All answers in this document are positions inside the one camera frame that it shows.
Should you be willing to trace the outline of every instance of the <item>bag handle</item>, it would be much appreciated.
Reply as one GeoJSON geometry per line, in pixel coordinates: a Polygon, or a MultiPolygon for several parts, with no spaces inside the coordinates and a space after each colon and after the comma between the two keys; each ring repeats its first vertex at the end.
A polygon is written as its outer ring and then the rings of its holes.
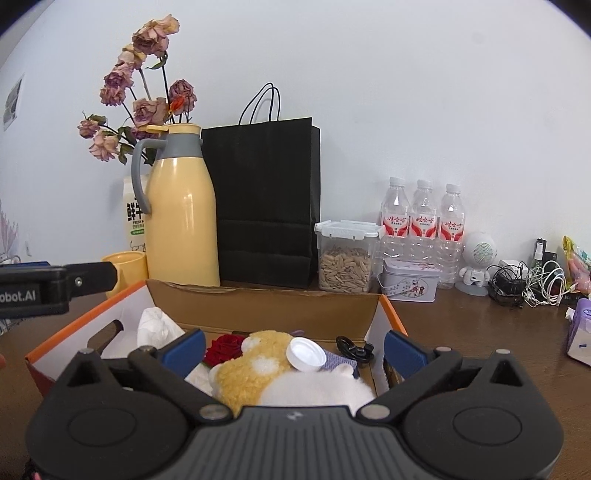
{"type": "Polygon", "coordinates": [[[277,90],[277,118],[275,120],[276,121],[279,120],[279,112],[281,112],[281,94],[279,93],[279,88],[273,86],[273,87],[269,87],[267,90],[265,90],[262,93],[261,97],[258,99],[258,102],[255,104],[255,107],[252,109],[251,121],[248,122],[249,125],[252,125],[252,121],[255,118],[256,109],[258,108],[259,103],[261,103],[261,101],[265,97],[265,94],[269,90],[271,91],[271,106],[269,107],[269,121],[271,121],[271,114],[273,112],[273,102],[275,101],[275,90],[277,90]]]}
{"type": "Polygon", "coordinates": [[[258,91],[258,93],[254,97],[252,97],[252,100],[250,102],[248,102],[248,105],[246,105],[246,107],[242,111],[242,114],[240,115],[240,120],[238,120],[238,125],[240,125],[242,123],[242,118],[244,117],[244,114],[248,110],[248,107],[250,107],[252,105],[252,103],[258,98],[258,96],[261,93],[264,96],[265,93],[267,93],[269,90],[272,90],[272,92],[271,92],[271,108],[269,109],[269,121],[271,121],[271,111],[273,109],[273,101],[275,99],[274,98],[275,97],[275,95],[274,95],[275,90],[277,90],[277,96],[279,97],[279,109],[277,110],[277,119],[279,120],[279,110],[281,109],[281,97],[280,97],[280,94],[279,94],[279,89],[277,87],[275,87],[272,82],[268,82],[268,83],[264,84],[262,86],[262,88],[258,91]]]}

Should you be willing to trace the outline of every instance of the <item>yellow plush toy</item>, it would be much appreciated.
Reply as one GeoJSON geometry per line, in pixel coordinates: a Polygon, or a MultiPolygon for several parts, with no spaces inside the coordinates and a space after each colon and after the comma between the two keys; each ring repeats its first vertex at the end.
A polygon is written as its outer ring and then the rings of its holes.
{"type": "Polygon", "coordinates": [[[279,375],[292,369],[285,356],[292,340],[289,333],[265,330],[242,342],[242,356],[216,365],[209,372],[213,396],[240,413],[244,405],[256,405],[261,393],[279,375]]]}

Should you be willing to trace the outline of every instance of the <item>wooden table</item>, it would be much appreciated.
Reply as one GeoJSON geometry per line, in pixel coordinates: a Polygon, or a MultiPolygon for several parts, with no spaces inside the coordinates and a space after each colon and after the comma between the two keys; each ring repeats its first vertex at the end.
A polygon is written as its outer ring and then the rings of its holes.
{"type": "MultiPolygon", "coordinates": [[[[20,478],[27,459],[25,428],[41,402],[24,355],[103,298],[75,299],[68,315],[29,320],[0,336],[0,352],[8,360],[0,371],[0,480],[20,478]]],[[[566,308],[510,310],[457,290],[438,291],[432,304],[394,305],[409,335],[424,346],[449,345],[466,356],[484,357],[496,348],[512,350],[564,428],[564,449],[553,480],[591,478],[591,367],[564,353],[566,308]]]]}

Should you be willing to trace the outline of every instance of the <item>thermos handle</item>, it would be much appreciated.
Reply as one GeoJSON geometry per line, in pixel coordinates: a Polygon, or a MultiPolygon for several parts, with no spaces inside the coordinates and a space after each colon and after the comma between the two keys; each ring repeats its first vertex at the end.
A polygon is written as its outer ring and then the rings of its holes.
{"type": "Polygon", "coordinates": [[[134,187],[135,198],[138,201],[139,208],[142,209],[146,215],[152,211],[150,201],[142,189],[142,181],[139,175],[139,168],[142,164],[142,151],[144,148],[164,148],[166,140],[158,140],[156,138],[144,138],[140,140],[134,147],[134,154],[131,157],[131,184],[134,187]]]}

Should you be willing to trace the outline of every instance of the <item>white cable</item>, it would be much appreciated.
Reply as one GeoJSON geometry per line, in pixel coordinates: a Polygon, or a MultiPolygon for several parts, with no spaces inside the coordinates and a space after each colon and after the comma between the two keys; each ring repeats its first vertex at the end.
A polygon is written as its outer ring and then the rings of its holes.
{"type": "Polygon", "coordinates": [[[525,279],[523,298],[530,307],[537,307],[538,305],[558,306],[564,295],[572,292],[574,287],[575,285],[566,288],[564,270],[555,260],[548,260],[543,267],[541,265],[536,265],[530,269],[527,278],[525,279]],[[554,270],[544,271],[546,265],[549,264],[555,264],[556,268],[554,270]],[[560,288],[558,289],[557,294],[552,295],[552,287],[556,282],[559,282],[560,288]],[[536,290],[536,293],[541,293],[543,300],[536,298],[534,289],[536,290]]]}

